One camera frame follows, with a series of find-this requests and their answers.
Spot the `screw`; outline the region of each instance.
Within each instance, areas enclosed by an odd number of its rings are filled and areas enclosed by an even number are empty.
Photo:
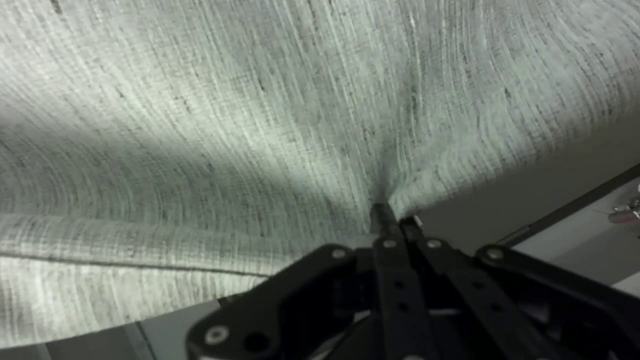
[[[211,347],[223,344],[229,338],[229,328],[226,327],[214,327],[206,332],[205,342]]]
[[[385,248],[397,248],[397,240],[385,240],[383,246]]]
[[[337,260],[341,260],[341,259],[344,259],[347,256],[347,253],[342,251],[342,248],[337,248],[334,253],[333,253],[333,259],[337,259]]]
[[[486,256],[489,256],[491,260],[502,260],[502,259],[504,259],[504,253],[502,253],[500,248],[491,248],[491,251],[486,251]]]
[[[440,240],[427,240],[427,248],[442,248]]]

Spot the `black metal frame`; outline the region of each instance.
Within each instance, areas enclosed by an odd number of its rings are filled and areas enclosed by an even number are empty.
[[[374,224],[372,248],[322,246],[229,299],[189,357],[298,360],[342,335],[329,360],[640,359],[637,299],[504,246],[468,259],[388,206]]]

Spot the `gray fabric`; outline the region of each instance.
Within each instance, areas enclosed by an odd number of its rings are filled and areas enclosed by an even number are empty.
[[[638,116],[637,0],[0,15],[0,347],[244,291]]]

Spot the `textured cloth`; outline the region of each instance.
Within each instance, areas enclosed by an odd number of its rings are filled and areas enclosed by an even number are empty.
[[[3,0],[0,347],[240,292],[638,114],[637,0]]]

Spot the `bolt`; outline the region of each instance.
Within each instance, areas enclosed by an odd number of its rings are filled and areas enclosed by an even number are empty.
[[[337,259],[337,260],[341,260],[341,259],[344,259],[347,256],[347,253],[342,251],[342,248],[337,248],[334,253],[333,253],[333,259]]]
[[[383,246],[385,248],[397,248],[397,240],[385,240]]]
[[[502,260],[502,259],[504,259],[504,253],[502,253],[500,248],[491,248],[491,251],[486,251],[486,256],[489,256],[491,260]]]
[[[440,240],[427,240],[427,248],[442,248]]]
[[[226,327],[214,327],[206,332],[205,342],[211,347],[223,344],[229,338],[229,328]]]

